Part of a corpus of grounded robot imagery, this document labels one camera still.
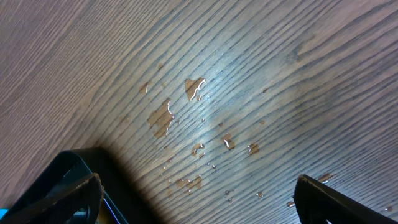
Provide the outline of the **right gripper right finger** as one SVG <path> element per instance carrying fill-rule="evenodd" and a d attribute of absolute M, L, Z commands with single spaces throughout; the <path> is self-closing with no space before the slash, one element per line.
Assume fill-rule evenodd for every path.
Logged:
<path fill-rule="evenodd" d="M 308 175 L 300 175 L 294 191 L 301 223 L 397 224 L 391 218 L 358 203 Z"/>

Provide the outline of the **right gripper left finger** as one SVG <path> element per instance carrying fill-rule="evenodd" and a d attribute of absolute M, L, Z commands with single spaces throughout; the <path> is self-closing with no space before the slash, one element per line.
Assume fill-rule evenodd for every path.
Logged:
<path fill-rule="evenodd" d="M 1 223 L 95 223 L 103 195 L 99 175 L 89 174 L 60 192 L 5 216 Z"/>

